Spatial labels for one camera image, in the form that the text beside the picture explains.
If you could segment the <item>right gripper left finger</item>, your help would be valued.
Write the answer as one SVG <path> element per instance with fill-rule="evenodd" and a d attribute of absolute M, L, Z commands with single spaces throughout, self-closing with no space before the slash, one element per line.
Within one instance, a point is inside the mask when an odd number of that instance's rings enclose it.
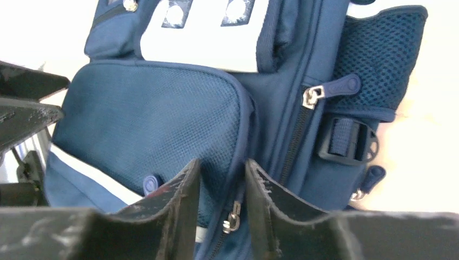
<path fill-rule="evenodd" d="M 200 161 L 113 214 L 38 206 L 34 183 L 1 185 L 1 259 L 192 259 Z"/>

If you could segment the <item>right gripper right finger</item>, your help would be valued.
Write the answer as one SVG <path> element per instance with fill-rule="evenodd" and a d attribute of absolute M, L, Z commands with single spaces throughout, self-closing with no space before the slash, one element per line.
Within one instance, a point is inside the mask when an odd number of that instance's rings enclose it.
<path fill-rule="evenodd" d="M 245 164 L 254 259 L 458 259 L 458 215 L 325 212 Z"/>

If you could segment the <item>navy blue student backpack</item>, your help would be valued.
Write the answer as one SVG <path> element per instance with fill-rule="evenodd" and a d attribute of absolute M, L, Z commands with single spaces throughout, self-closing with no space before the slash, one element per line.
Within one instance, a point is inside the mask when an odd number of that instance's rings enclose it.
<path fill-rule="evenodd" d="M 416 63 L 421 5 L 99 1 L 50 143 L 52 207 L 116 213 L 201 165 L 193 259 L 252 259 L 244 164 L 342 210 Z"/>

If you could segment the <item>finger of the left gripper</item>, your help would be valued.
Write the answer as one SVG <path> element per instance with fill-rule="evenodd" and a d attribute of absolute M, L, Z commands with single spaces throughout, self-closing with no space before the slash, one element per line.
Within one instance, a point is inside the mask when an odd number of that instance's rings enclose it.
<path fill-rule="evenodd" d="M 1 62 L 1 96 L 41 101 L 69 84 L 65 76 Z"/>
<path fill-rule="evenodd" d="M 59 106 L 1 97 L 1 152 L 63 118 Z"/>

